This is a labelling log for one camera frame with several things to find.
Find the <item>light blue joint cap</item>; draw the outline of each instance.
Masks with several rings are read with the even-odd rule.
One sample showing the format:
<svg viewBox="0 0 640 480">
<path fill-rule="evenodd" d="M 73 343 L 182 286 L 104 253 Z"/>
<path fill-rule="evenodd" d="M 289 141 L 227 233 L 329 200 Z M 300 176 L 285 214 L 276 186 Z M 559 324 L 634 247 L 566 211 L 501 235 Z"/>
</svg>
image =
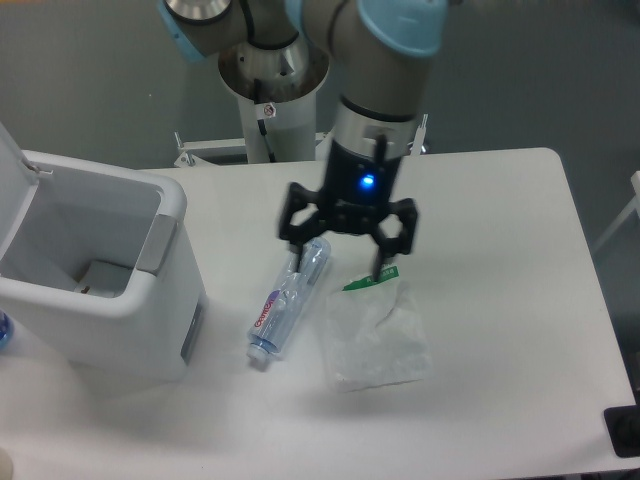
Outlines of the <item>light blue joint cap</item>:
<svg viewBox="0 0 640 480">
<path fill-rule="evenodd" d="M 291 25 L 293 25 L 301 35 L 305 35 L 302 26 L 302 9 L 304 8 L 304 0 L 285 0 L 285 8 Z"/>
<path fill-rule="evenodd" d="M 205 56 L 200 53 L 200 51 L 193 46 L 193 43 L 187 38 L 187 36 L 180 30 L 178 24 L 175 19 L 171 16 L 167 7 L 164 5 L 163 0 L 158 0 L 157 3 L 158 12 L 160 12 L 160 16 L 162 17 L 162 21 L 164 22 L 165 27 L 169 30 L 169 34 L 176 42 L 178 49 L 182 56 L 189 63 L 196 63 L 205 59 Z"/>
<path fill-rule="evenodd" d="M 410 57 L 440 49 L 448 0 L 358 0 L 360 17 L 382 43 Z"/>
</svg>

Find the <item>bin opening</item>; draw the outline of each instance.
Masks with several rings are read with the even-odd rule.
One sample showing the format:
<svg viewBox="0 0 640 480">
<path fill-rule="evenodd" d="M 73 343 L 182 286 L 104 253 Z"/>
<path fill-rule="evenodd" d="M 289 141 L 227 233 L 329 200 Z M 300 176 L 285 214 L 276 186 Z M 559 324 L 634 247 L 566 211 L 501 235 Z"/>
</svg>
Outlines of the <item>bin opening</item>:
<svg viewBox="0 0 640 480">
<path fill-rule="evenodd" d="M 0 258 L 0 276 L 117 297 L 126 289 L 160 201 L 153 185 L 56 167 L 40 179 Z"/>
</svg>

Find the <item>bottle label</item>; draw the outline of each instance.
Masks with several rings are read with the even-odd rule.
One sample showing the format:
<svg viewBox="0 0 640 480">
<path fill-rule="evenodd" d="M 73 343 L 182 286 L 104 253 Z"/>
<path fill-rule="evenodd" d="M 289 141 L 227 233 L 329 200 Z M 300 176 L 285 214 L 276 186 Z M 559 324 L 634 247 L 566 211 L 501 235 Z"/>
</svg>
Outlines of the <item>bottle label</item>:
<svg viewBox="0 0 640 480">
<path fill-rule="evenodd" d="M 351 290 L 360 290 L 361 288 L 373 287 L 374 285 L 378 285 L 399 276 L 400 274 L 398 273 L 398 267 L 396 267 L 395 265 L 390 265 L 385 267 L 382 272 L 380 272 L 380 280 L 378 280 L 377 282 L 374 282 L 373 277 L 369 275 L 368 277 L 364 277 L 360 280 L 356 280 L 355 282 L 351 282 L 349 285 L 344 287 L 342 291 L 349 292 Z"/>
<path fill-rule="evenodd" d="M 260 328 L 264 321 L 267 319 L 267 317 L 269 316 L 269 311 L 271 310 L 271 307 L 273 307 L 273 303 L 276 301 L 276 298 L 278 298 L 278 295 L 280 295 L 280 290 L 271 292 L 271 295 L 269 295 L 269 297 L 267 298 L 264 307 L 262 307 L 262 313 L 258 317 L 258 320 L 256 320 L 256 323 L 253 324 L 255 328 Z"/>
</svg>

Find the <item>green strip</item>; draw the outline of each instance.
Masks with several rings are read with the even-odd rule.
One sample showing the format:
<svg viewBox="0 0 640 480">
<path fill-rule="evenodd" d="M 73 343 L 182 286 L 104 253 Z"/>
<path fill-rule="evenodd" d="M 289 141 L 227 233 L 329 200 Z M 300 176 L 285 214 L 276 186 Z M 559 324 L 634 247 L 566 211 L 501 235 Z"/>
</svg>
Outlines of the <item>green strip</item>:
<svg viewBox="0 0 640 480">
<path fill-rule="evenodd" d="M 342 289 L 343 292 L 350 292 L 351 290 L 360 290 L 361 288 L 373 287 L 374 285 L 379 285 L 387 280 L 391 280 L 392 278 L 399 277 L 398 267 L 392 265 L 390 267 L 385 268 L 380 272 L 380 281 L 374 282 L 373 277 L 369 275 L 368 277 L 364 277 L 362 280 L 356 280 L 355 282 L 350 283 L 346 287 Z"/>
</svg>

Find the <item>water bottle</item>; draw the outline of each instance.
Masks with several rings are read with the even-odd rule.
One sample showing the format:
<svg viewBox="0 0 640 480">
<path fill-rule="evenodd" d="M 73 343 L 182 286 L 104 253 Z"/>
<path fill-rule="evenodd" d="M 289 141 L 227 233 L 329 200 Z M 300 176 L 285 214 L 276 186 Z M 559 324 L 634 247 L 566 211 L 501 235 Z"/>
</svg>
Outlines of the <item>water bottle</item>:
<svg viewBox="0 0 640 480">
<path fill-rule="evenodd" d="M 264 364 L 280 353 L 331 255 L 331 244 L 316 237 L 304 247 L 300 273 L 291 254 L 267 298 L 260 316 L 249 330 L 247 355 Z"/>
<path fill-rule="evenodd" d="M 9 315 L 0 310 L 0 350 L 7 346 L 13 335 L 13 322 Z"/>
</svg>

